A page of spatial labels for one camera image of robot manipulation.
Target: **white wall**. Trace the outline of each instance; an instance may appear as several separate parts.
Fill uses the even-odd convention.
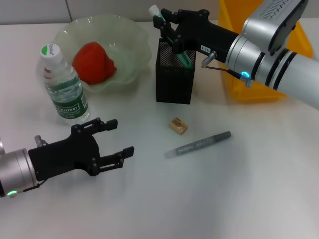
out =
[[[153,4],[171,11],[204,8],[211,12],[211,19],[218,19],[219,8],[218,0],[0,0],[0,24],[70,22],[66,1],[73,19],[114,13],[151,20],[148,8]],[[319,0],[309,0],[303,17],[319,17]]]

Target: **label on robot arm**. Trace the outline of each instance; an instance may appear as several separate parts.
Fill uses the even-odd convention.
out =
[[[206,47],[206,46],[203,46],[203,45],[200,46],[200,49],[201,49],[202,51],[205,51],[205,52],[209,53],[209,54],[210,54],[210,52],[211,52],[210,48],[208,48],[208,47]]]

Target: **gray marker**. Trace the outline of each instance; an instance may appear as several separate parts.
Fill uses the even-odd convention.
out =
[[[228,139],[229,137],[231,137],[230,131],[227,131],[225,133],[220,133],[220,134],[196,141],[194,143],[190,143],[190,144],[184,145],[182,147],[172,149],[172,150],[164,153],[164,158],[171,159],[171,158],[174,158],[176,156],[180,156],[180,155],[183,155],[183,154],[186,154],[189,152],[193,152],[193,151],[196,151],[196,150],[201,149],[201,148],[206,148],[206,147],[211,146],[219,141]]]

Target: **water bottle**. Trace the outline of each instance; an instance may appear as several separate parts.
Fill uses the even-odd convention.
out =
[[[83,123],[89,110],[78,74],[63,59],[58,45],[45,45],[40,55],[45,66],[44,84],[58,114],[67,124]]]

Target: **white bottle cap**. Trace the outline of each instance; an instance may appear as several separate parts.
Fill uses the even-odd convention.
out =
[[[159,16],[160,17],[160,10],[158,8],[158,6],[153,5],[150,7],[149,12],[151,14],[151,16]]]
[[[63,60],[60,47],[52,43],[45,45],[42,48],[40,55],[43,59],[45,68],[48,70],[56,68]]]

